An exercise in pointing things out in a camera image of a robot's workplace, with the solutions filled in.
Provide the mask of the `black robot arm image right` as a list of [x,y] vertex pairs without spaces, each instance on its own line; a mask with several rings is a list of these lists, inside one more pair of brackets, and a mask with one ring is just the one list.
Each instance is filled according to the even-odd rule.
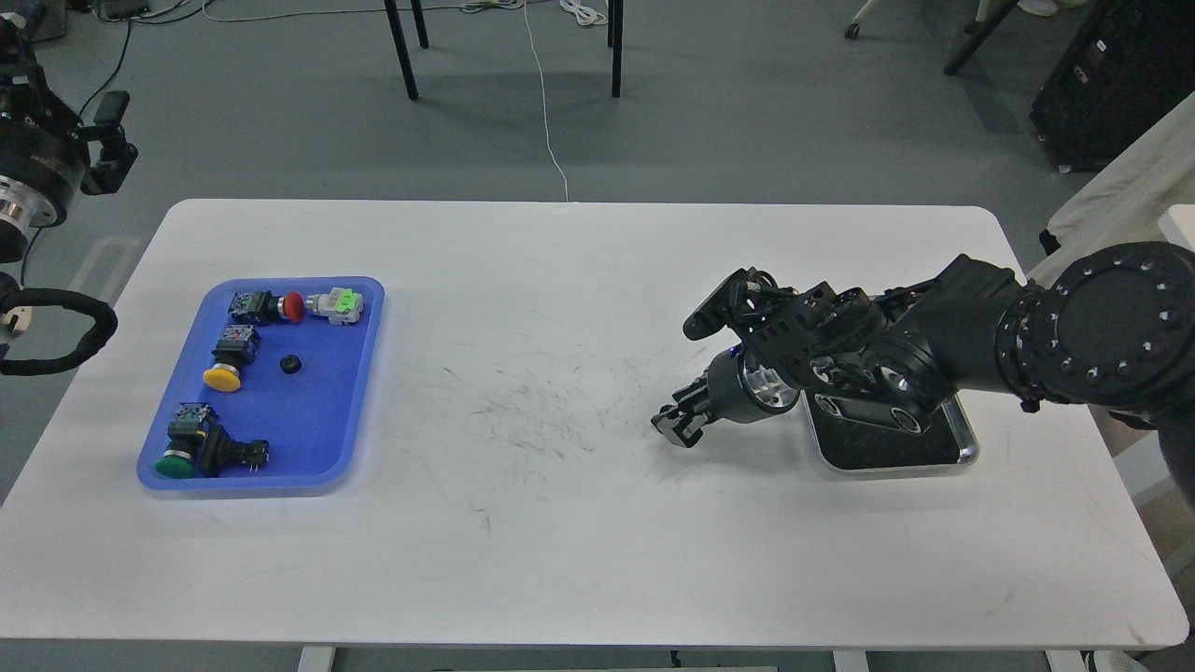
[[1102,248],[1050,286],[960,255],[920,285],[868,295],[777,285],[733,271],[684,320],[687,340],[730,329],[717,354],[652,416],[693,447],[705,424],[750,424],[799,399],[838,424],[921,438],[956,392],[1010,393],[1024,413],[1101,407],[1160,435],[1173,484],[1191,501],[1191,251],[1166,242]]

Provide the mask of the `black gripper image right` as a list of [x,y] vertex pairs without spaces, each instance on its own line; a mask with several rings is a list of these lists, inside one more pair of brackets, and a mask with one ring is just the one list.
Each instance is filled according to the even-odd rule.
[[652,415],[652,427],[668,442],[693,448],[705,426],[718,421],[754,424],[789,413],[801,396],[774,369],[747,350],[725,350],[687,386],[672,393],[675,404]]

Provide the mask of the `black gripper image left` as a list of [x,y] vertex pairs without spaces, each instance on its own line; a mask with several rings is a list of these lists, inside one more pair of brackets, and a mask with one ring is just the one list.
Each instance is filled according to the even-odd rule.
[[[122,120],[131,94],[108,91],[92,123],[54,93],[33,60],[4,60],[4,230],[54,227],[82,195],[116,194],[137,159]],[[90,166],[88,145],[102,146]]]

